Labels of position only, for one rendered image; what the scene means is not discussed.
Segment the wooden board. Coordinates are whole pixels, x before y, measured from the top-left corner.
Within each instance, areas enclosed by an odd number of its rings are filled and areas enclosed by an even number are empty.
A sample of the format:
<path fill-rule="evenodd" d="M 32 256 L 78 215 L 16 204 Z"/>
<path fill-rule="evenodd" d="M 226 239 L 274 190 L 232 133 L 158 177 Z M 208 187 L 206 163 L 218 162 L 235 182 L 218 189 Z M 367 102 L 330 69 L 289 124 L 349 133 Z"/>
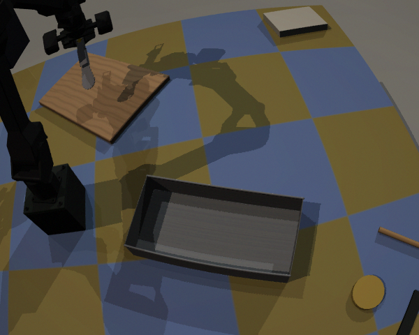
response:
<path fill-rule="evenodd" d="M 39 100 L 40 105 L 112 144 L 170 76 L 87 53 L 94 86 L 82 86 L 79 61 Z"/>

